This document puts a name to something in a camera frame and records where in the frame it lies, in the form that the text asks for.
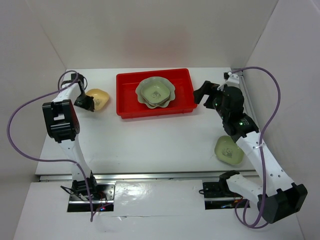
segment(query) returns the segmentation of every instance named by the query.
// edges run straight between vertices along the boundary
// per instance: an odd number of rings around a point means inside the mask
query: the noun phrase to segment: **black bracket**
[[[236,170],[231,170],[231,171],[227,171],[219,176],[219,187],[222,190],[223,194],[225,194],[226,196],[233,194],[233,192],[229,190],[229,187],[227,184],[227,179],[229,179],[230,177],[237,175],[237,174],[240,174],[240,173]]]
[[[93,173],[91,172],[90,174],[90,178],[87,177],[86,178],[87,182],[88,182],[88,185],[89,185],[89,190],[90,190],[90,193],[91,194],[95,194],[97,193],[97,187],[98,187],[98,184],[97,184],[97,181],[96,181],[96,178],[94,177]],[[87,192],[87,187],[86,187],[86,182],[83,180],[83,181],[76,181],[74,180],[72,182],[72,190],[77,194],[77,195],[88,195],[88,192]]]
[[[46,130],[50,138],[61,143],[63,140],[74,141],[80,132],[79,121],[71,100],[46,102],[42,105]]]
[[[273,224],[291,214],[300,211],[302,204],[307,197],[308,191],[303,184],[292,183],[292,188],[285,191],[277,190],[277,194],[267,196],[264,203],[262,217],[265,221]],[[262,195],[259,195],[257,207],[260,210]]]
[[[234,142],[240,137],[245,138],[248,133],[258,133],[258,126],[251,117],[244,113],[245,98],[241,90],[225,85],[221,91],[218,90],[218,87],[218,84],[205,81],[198,90],[193,92],[194,103],[199,104],[204,95],[208,95],[204,106],[217,111],[222,119],[225,132]]]
[[[77,76],[76,73],[72,73],[71,80],[63,81],[62,85],[72,83],[76,79],[76,76]],[[78,73],[78,79],[79,80],[78,80],[77,84],[79,85],[81,94],[75,100],[74,105],[79,108],[83,108],[85,110],[89,110],[89,111],[93,112],[95,110],[94,97],[87,96],[85,93],[85,89],[84,89],[85,77],[83,75],[81,75],[80,73]]]

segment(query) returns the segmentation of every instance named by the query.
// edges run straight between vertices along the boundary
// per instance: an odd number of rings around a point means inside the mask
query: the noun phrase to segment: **small yellow bowl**
[[[86,95],[93,97],[95,111],[101,110],[110,98],[107,92],[98,88],[90,89],[86,92]]]
[[[245,155],[244,151],[234,143],[230,136],[221,136],[218,139],[214,153],[219,160],[231,165],[240,164]]]

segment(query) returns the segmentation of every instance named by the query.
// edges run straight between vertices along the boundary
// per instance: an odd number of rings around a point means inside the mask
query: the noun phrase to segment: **wire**
[[[100,195],[100,204],[99,204],[99,206],[98,206],[98,208],[100,208],[101,207],[101,205],[102,205],[102,199],[104,198],[103,196],[102,196],[102,193],[101,192],[98,192],[98,194]]]
[[[108,201],[108,200],[107,200],[107,195],[105,194],[105,192],[104,192],[104,191],[103,191],[102,193],[103,193],[103,195],[104,195],[105,203],[107,203],[107,201]]]
[[[88,80],[87,80],[87,78],[86,78],[85,76],[83,77],[83,79],[85,80],[84,90],[86,90],[87,87],[88,87]],[[60,81],[61,81],[61,79],[59,79],[59,81],[58,81],[58,90],[60,90],[60,88],[61,88],[61,86],[60,86]]]
[[[60,186],[60,188],[62,188],[69,195],[76,195],[75,191],[72,188],[62,186],[62,185]]]
[[[84,87],[84,90],[86,90],[86,89],[87,89],[87,87],[88,87],[88,80],[86,79],[86,77],[85,77],[85,76],[84,76],[83,78],[84,78],[84,80],[85,80],[85,87]]]
[[[281,101],[281,92],[280,92],[280,87],[279,87],[279,84],[276,80],[276,78],[271,74],[271,72],[269,72],[268,70],[262,68],[262,67],[258,67],[258,66],[247,66],[247,67],[243,67],[243,68],[240,68],[240,69],[236,69],[236,70],[233,70],[231,73],[232,74],[235,74],[235,73],[238,73],[238,72],[241,72],[241,71],[244,71],[244,70],[248,70],[248,69],[258,69],[258,70],[261,70],[265,73],[267,73],[271,78],[272,80],[274,81],[274,84],[276,86],[276,90],[277,90],[277,103],[276,103],[276,106],[275,106],[275,109],[273,111],[273,114],[271,115],[271,117],[269,118],[269,120],[266,122],[265,126],[263,127],[263,129],[261,130],[261,134],[260,134],[260,137],[259,137],[259,145],[262,144],[262,140],[263,140],[263,137],[265,135],[265,132],[269,126],[269,124],[271,123],[271,121],[275,118],[275,115],[277,114],[278,112],[278,109],[279,109],[279,106],[280,106],[280,101]],[[235,210],[235,215],[236,217],[238,218],[238,220],[243,224],[245,225],[246,227],[248,228],[251,228],[251,229],[261,229],[261,228],[264,228],[265,226],[268,225],[268,223],[265,223],[264,225],[262,226],[257,226],[263,213],[264,213],[264,208],[265,208],[265,203],[266,203],[266,192],[267,192],[267,174],[266,174],[266,161],[265,161],[265,155],[264,155],[264,150],[263,150],[263,147],[260,147],[259,148],[260,150],[260,154],[261,154],[261,162],[262,162],[262,199],[261,199],[261,206],[260,206],[260,210],[259,210],[259,214],[256,218],[256,220],[254,221],[253,224],[247,224],[246,222],[246,212],[247,212],[247,208],[248,208],[248,205],[249,205],[249,201],[247,200],[246,201],[246,204],[244,206],[244,210],[243,210],[243,215],[242,215],[242,220],[240,219],[240,217],[238,216],[238,213],[237,213],[237,206],[241,203],[239,202],[234,210]]]
[[[37,157],[33,157],[33,156],[30,156],[26,153],[24,153],[23,151],[21,151],[17,146],[16,144],[14,143],[14,141],[12,140],[12,137],[11,137],[11,124],[12,124],[12,121],[15,117],[15,115],[22,109],[24,108],[25,106],[39,100],[39,99],[43,99],[45,97],[48,97],[50,95],[53,95],[53,94],[57,94],[57,93],[60,93],[62,92],[63,90],[67,89],[68,87],[70,87],[71,85],[73,85],[74,83],[76,83],[79,79],[79,73],[74,71],[74,70],[68,70],[66,72],[64,72],[60,77],[59,77],[59,80],[58,80],[58,83],[60,83],[61,79],[68,73],[76,73],[76,76],[75,76],[75,79],[74,81],[68,85],[67,87],[64,87],[62,89],[58,89],[57,91],[53,91],[53,92],[50,92],[50,93],[47,93],[45,95],[42,95],[42,96],[39,96],[39,97],[36,97],[30,101],[27,101],[26,103],[22,104],[21,106],[19,106],[13,113],[12,115],[10,116],[9,118],[9,121],[8,121],[8,124],[6,126],[6,136],[9,140],[9,143],[11,144],[11,146],[14,148],[14,150],[16,150],[20,155],[22,155],[23,157],[27,158],[27,159],[31,159],[31,160],[34,160],[34,161],[37,161],[37,162],[44,162],[44,163],[57,163],[57,162],[68,162],[68,163],[73,163],[73,164],[76,164],[76,166],[80,169],[82,175],[83,175],[83,178],[84,178],[84,183],[85,183],[85,187],[86,187],[86,191],[87,191],[87,194],[88,194],[88,200],[89,200],[89,203],[90,203],[90,211],[91,211],[91,218],[90,218],[90,222],[93,221],[94,219],[94,207],[93,207],[93,203],[92,203],[92,197],[91,197],[91,194],[90,194],[90,189],[89,189],[89,184],[88,184],[88,181],[87,181],[87,177],[86,177],[86,174],[84,172],[84,170],[82,169],[82,167],[79,165],[79,163],[77,163],[76,161],[74,160],[70,160],[70,159],[53,159],[53,160],[47,160],[47,159],[41,159],[41,158],[37,158]]]
[[[242,202],[242,200],[244,199],[243,196],[241,196],[240,199],[236,199],[236,197],[234,197],[234,202],[232,203],[232,205],[238,204],[239,202]]]

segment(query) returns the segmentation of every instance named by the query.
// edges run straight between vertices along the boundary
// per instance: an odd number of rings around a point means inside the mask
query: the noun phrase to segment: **yellow bowl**
[[[90,89],[86,92],[86,95],[93,97],[95,111],[101,110],[110,98],[107,92],[98,88]]]

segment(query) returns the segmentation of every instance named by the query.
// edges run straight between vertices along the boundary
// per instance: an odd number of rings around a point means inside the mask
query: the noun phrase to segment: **green bowl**
[[[230,136],[221,136],[216,142],[214,153],[216,157],[228,164],[240,164],[244,158],[244,151],[234,143]]]
[[[151,106],[157,106],[169,99],[170,90],[160,81],[151,81],[143,86],[141,95]]]

